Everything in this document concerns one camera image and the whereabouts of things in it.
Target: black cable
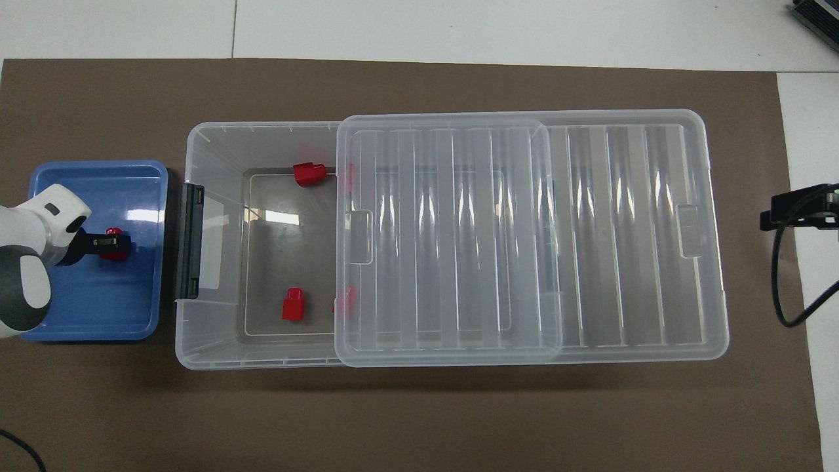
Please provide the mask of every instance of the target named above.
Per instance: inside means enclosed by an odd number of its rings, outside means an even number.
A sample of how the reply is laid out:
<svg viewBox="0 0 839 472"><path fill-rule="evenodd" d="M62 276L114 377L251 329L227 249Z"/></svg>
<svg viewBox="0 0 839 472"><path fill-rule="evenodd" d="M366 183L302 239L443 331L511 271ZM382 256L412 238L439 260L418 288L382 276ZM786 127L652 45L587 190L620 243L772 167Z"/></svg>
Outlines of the black cable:
<svg viewBox="0 0 839 472"><path fill-rule="evenodd" d="M41 456L39 456L38 453L35 452L35 449L32 449L32 446L26 444L26 442L24 442L21 438L18 438L17 436L11 434L5 429L0 429L0 436L7 438L9 441L23 448L24 451L26 451L27 453L29 453L30 456L32 456L32 460L34 460L35 463L38 465L38 470L40 470L41 472L46 472L47 468L44 467L44 461L41 460Z"/></svg>
<svg viewBox="0 0 839 472"><path fill-rule="evenodd" d="M775 230L775 241L772 244L772 302L775 305L775 314L778 316L778 321L781 322L787 328L792 328L798 326L804 322L811 314L819 307L821 307L827 299L833 296L836 292L839 291L839 281L833 283L833 285L827 287L827 290L821 293L801 314L793 319L792 321L788 321L784 316L784 310L781 308L781 300L780 296L778 295L778 253L780 252L781 248L781 236L784 235L784 230L786 229L787 225L790 224L793 219L795 219L795 215L801 208L804 207L807 203L812 202L816 198L823 197L828 193L833 191L839 190L839 184L833 184L829 186L823 186L822 188L812 191L807 195L803 196L798 202L793 205L789 211L784 215L784 218L778 223L778 228Z"/></svg>

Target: red plastic part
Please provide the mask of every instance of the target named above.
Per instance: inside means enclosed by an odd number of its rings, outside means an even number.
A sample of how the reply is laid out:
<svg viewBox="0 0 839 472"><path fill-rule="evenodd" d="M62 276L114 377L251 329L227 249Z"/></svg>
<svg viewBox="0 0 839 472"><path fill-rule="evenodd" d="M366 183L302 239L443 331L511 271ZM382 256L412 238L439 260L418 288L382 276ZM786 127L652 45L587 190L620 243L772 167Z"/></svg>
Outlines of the red plastic part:
<svg viewBox="0 0 839 472"><path fill-rule="evenodd" d="M106 229L105 234L122 234L122 230L120 228L117 228L117 227L112 227L112 228ZM126 260L126 259L128 259L128 253L99 254L99 259Z"/></svg>
<svg viewBox="0 0 839 472"><path fill-rule="evenodd" d="M289 288L289 293L283 300L283 319L300 321L303 319L303 289Z"/></svg>
<svg viewBox="0 0 839 472"><path fill-rule="evenodd" d="M350 316L352 308L356 305L356 287L347 287L346 295L340 301L338 301L338 303L343 304L344 316Z"/></svg>
<svg viewBox="0 0 839 472"><path fill-rule="evenodd" d="M323 164L304 162L293 166L293 169L294 179L299 186L310 186L326 177L326 166Z"/></svg>
<svg viewBox="0 0 839 472"><path fill-rule="evenodd" d="M350 164L349 176L347 176L347 193L352 194L352 186L356 185L356 166Z"/></svg>

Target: blue tray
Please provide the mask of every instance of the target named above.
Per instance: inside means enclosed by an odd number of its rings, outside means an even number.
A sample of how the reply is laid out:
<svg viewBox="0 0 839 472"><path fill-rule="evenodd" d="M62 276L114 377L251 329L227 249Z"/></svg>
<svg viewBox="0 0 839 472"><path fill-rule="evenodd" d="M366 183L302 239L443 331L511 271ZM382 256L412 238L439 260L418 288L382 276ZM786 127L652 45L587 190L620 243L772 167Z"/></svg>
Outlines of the blue tray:
<svg viewBox="0 0 839 472"><path fill-rule="evenodd" d="M131 236L124 261L86 255L53 267L53 298L46 319L22 334L30 341L132 341L157 327L163 264L164 215L169 175L154 160L52 162L29 181L29 197L59 183L93 214L82 226L105 233L116 226Z"/></svg>

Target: black latch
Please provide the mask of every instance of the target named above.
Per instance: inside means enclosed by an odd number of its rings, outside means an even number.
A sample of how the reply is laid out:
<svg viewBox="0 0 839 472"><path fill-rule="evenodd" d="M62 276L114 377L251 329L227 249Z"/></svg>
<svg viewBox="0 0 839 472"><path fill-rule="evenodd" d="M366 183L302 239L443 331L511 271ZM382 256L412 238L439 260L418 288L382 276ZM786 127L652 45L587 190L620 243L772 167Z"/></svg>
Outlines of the black latch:
<svg viewBox="0 0 839 472"><path fill-rule="evenodd" d="M201 230L204 224L204 186L184 184L180 198L178 298L198 297L201 272Z"/></svg>

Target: clear plastic storage box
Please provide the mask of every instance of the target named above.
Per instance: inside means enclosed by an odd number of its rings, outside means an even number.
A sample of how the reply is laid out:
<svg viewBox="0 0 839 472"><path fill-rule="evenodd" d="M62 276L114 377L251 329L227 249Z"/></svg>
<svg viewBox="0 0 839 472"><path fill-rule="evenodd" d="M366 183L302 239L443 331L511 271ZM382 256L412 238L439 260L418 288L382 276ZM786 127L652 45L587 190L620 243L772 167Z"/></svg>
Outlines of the clear plastic storage box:
<svg viewBox="0 0 839 472"><path fill-rule="evenodd" d="M336 176L299 187L306 161ZM205 123L186 180L204 198L200 290L178 300L192 369L727 348L705 129L687 110ZM280 316L291 286L303 322Z"/></svg>

